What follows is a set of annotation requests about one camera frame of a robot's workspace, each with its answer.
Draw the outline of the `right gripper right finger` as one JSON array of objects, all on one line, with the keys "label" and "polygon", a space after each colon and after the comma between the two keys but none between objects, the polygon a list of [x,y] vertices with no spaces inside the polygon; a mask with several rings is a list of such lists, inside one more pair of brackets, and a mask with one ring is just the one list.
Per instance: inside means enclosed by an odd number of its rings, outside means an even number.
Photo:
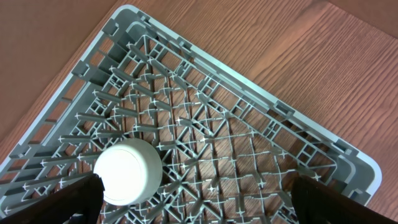
[{"label": "right gripper right finger", "polygon": [[295,178],[291,195],[300,224],[397,224],[307,176]]}]

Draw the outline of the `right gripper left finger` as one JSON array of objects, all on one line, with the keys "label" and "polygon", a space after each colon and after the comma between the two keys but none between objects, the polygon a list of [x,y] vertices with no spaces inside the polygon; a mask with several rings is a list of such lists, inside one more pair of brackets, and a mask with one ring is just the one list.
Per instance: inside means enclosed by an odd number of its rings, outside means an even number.
[{"label": "right gripper left finger", "polygon": [[2,224],[96,224],[103,206],[104,185],[97,174],[88,175],[5,219]]}]

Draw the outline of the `small grey bowl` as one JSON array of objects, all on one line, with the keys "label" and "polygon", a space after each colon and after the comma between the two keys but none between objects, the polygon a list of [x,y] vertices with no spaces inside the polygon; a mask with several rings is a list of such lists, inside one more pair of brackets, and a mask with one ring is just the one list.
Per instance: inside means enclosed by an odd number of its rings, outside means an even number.
[{"label": "small grey bowl", "polygon": [[105,202],[132,205],[156,193],[162,181],[162,161],[154,146],[132,138],[105,149],[93,172],[101,177]]}]

